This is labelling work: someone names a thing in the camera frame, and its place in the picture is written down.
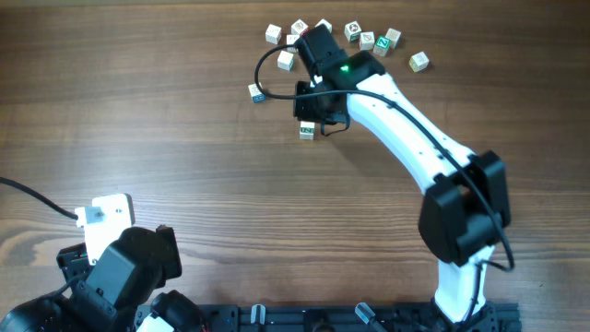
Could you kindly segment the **wooden block globe picture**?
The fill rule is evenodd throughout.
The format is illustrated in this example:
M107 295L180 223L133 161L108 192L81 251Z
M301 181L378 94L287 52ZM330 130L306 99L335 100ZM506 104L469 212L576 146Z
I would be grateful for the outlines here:
M301 140L314 140L315 130L310 127L300 128L300 139Z

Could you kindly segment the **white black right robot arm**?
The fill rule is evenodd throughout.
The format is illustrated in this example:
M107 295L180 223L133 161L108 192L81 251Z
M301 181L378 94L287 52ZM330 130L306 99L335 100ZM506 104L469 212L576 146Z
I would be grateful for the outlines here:
M451 323L485 303L485 270L511 222L505 165L444 134L402 94L369 52L346 54L325 26L295 42L309 75L296 86L294 115L321 127L356 122L407 168L421 193L419 233L439 261L434 301Z

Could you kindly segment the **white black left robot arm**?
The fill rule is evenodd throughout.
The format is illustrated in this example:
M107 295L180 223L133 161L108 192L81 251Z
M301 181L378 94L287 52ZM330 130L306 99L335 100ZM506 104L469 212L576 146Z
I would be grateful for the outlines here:
M155 289L182 275L172 228L131 227L109 244L88 273L24 302L1 321L3 331L209 331L196 304L176 290L158 295L140 324L136 313Z

